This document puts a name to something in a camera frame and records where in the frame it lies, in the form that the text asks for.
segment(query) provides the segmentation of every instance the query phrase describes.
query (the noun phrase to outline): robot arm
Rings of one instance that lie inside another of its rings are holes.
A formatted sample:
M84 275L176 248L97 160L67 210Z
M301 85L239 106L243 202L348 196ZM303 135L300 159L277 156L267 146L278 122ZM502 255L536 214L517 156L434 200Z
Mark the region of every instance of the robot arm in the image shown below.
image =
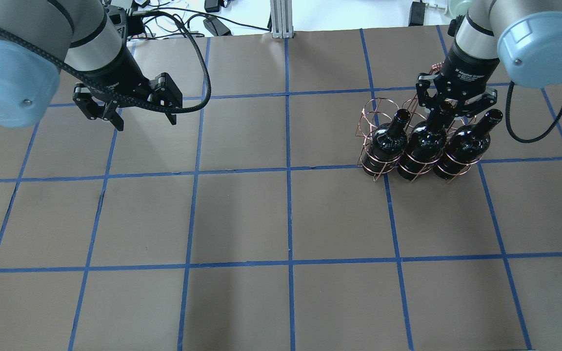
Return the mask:
M126 47L127 34L112 23L123 20L114 9L99 0L0 0L0 29L35 46L30 51L0 36L0 125L29 126L42 118L59 84L54 61L64 61L63 67L70 66L74 76L89 85L77 84L74 89L73 100L84 115L109 120L119 131L123 121L118 107L151 107L175 124L174 113L205 105L206 101L183 109L181 91L168 74L154 80L144 77ZM98 105L93 97L105 104Z
M486 83L500 61L518 85L562 82L562 0L475 0L443 67L419 75L420 106L437 113L444 100L451 100L452 118L488 109L497 102L497 92ZM437 89L433 96L431 83Z

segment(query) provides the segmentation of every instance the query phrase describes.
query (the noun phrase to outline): cable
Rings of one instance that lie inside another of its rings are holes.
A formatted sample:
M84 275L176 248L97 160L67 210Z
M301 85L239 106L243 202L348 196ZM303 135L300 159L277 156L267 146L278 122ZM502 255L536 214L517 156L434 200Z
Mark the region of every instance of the cable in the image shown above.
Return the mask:
M190 30L190 21L197 17L212 18L212 16L208 16L207 14L200 14L200 13L194 14L190 16L190 18L188 18L188 20L186 20L185 22L185 27L187 27L188 30Z
M149 36L152 37L152 36L153 36L153 32L151 31L151 29L149 28L149 26L147 26L147 25L145 24L145 26L144 26L144 38L145 38L145 39L148 39Z
M148 13L145 13L145 16L147 16L147 15L153 16L155 14L158 14L158 15L164 14L166 16L169 16L169 17L173 18L170 14L163 13L162 11L149 11ZM40 47L37 47L36 45L24 40L23 38L20 38L16 34L10 33L9 31L7 31L6 29L3 29L1 27L0 27L0 37L5 38L5 39L7 39L7 40L9 40L9 41L11 41L15 44L18 44L18 45L22 46L22 47L25 47L25 49L28 49L29 51L32 51L33 53L37 54L41 58L44 58L45 60L48 60L49 62L53 63L54 66L56 66L57 68L60 68L60 69L63 69L65 71L67 71L68 73L70 73L75 78L78 78L79 80L82 80L82 82L84 82L88 86L93 87L94 89L100 90L102 93L105 93L106 95L108 95L110 98L113 98L114 100L120 100L122 102L128 102L132 106L140 107L141 109L146 109L146 110L150 110L150 111L155 111L155 112L158 112L158 113L169 113L169 114L191 113L191 112L194 112L194 111L199 111L200 109L205 107L205 105L207 105L207 103L210 100L210 97L212 96L212 87L211 87L211 82L210 82L210 78L209 78L209 73L207 72L207 67L205 66L205 60L203 59L203 56L201 55L201 50L199 49L199 46L197 45L196 41L194 41L194 38L192 37L190 32L187 31L187 29L185 29L185 26L183 25L183 23L180 23L180 22L178 23L177 19L174 19L174 20L175 20L175 23L178 26L182 27L182 29L185 31L185 35L187 36L187 38L192 43L192 46L194 46L194 51L196 51L197 57L199 58L199 62L201 63L201 69L203 69L203 77L205 78L205 83L207 84L207 89L205 91L205 97L203 98L203 101L201 101L200 104L198 104L196 106L192 106L192 107L184 107L184 108L165 107L165 106L161 106L161 105L158 105L158 104L152 104L148 101L140 100L140 99L134 98L132 96L127 96L127 95L118 93L116 91L113 91L109 87L104 86L103 84L100 84L100 83L96 82L93 78L90 78L85 73L83 73L81 71L78 71L77 69L74 69L73 67L69 66L69 64L66 64L63 60L60 60L60 58L57 58L53 54L41 49Z
M506 121L506 129L509 132L509 135L511 135L513 139L519 142L523 142L525 144L531 142L538 142L539 140L542 140L542 138L545 138L546 135L548 135L552 131L552 129L556 127L556 124L558 124L558 121L562 117L562 105L561 105L561 109L558 111L558 114L556 115L554 122L552 122L552 124L548 127L548 129L546 129L545 132L543 132L542 135L536 138L529 138L529 139L518 137L517 135L515 135L513 128L511 128L511 97L513 96L513 87L515 87L515 83L511 81L511 83L509 84L509 90L506 93L506 106L504 107L504 120Z
M203 33L190 33L191 35L193 35L195 38L204 38L205 35ZM183 35L183 33L171 33L171 34L166 34L164 36L156 36L156 37L149 37L149 38L131 38L130 40L160 40L160 39L164 39L164 38L169 38L172 36L181 36Z
M259 29L260 31L270 32L270 30L268 28L251 26L250 24L243 24L243 23L240 23L240 22L235 22L234 20L231 20L231 19L225 18L225 17L221 17L221 16L218 16L216 14L204 13L204 12L201 12L201 11L190 10L190 9L183 9L181 7L158 7L158 9L160 9L160 10L178 10L178 11L186 11L186 12L190 12L190 13L197 13L197 14L201 14L201 15L205 15L205 16L216 17L216 18L219 18L221 20L225 20L227 22L231 22L233 24L236 24L238 26L249 27L249 28L253 28L253 29Z
M181 16L179 16L178 14L173 14L173 16L177 16L177 17L179 18L179 20L181 21L181 23L183 23L183 19L181 18ZM160 17L170 17L170 15L169 15L169 16L166 16L166 15L164 14L164 15L152 16L150 19L148 19L148 20L146 20L145 22L143 22L143 25L145 26L145 28L149 28L149 26L147 26L147 24L150 23L150 22L152 22L152 21L155 21L155 22L156 22L156 25L157 25L160 29L164 30L165 32L167 32L167 33L169 33L169 34L167 34L167 35L162 35L162 36L156 36L156 37L153 37L153 38L148 38L148 37L147 37L147 38L145 38L145 40L156 40L156 39L161 39L161 38L168 38L168 37L175 36L175 35L181 35L181 36L184 36L184 37L185 37L185 33L183 33L183 31L181 31L181 29L179 29L179 27L178 27L177 29L175 29L174 31L171 31L171 30L169 30L169 29L166 29L166 28L160 26L160 25L158 24L158 18L160 18ZM195 38L204 38L204 37L205 37L205 35L204 35L203 33L190 33L190 34L194 34L194 37L195 37ZM136 40L136 39L137 39L137 38L128 38L127 40L129 41L129 40Z

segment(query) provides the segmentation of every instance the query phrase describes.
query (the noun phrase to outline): black wine bottle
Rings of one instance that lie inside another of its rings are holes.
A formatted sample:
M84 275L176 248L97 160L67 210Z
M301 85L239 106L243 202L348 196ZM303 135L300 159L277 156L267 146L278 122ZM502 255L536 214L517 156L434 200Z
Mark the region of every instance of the black wine bottle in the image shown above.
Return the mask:
M366 146L361 158L363 170L371 176L389 172L393 163L406 146L406 125L411 114L406 109L396 111L392 122L384 123L372 133L372 140Z
M435 174L450 180L489 149L489 132L502 120L502 112L497 109L487 111L477 124L462 126L450 138L444 154L433 167Z
M407 180L414 180L419 174L426 173L439 157L446 144L446 128L454 120L450 102L442 102L428 115L426 121L413 128L409 142L400 157L398 173Z

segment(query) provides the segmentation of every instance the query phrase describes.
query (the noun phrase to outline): metal frame post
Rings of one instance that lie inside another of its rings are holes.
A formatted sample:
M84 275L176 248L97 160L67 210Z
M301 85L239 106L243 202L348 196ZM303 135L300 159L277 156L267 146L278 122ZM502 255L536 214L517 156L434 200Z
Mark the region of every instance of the metal frame post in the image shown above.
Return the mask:
M292 0L270 0L273 38L293 38Z

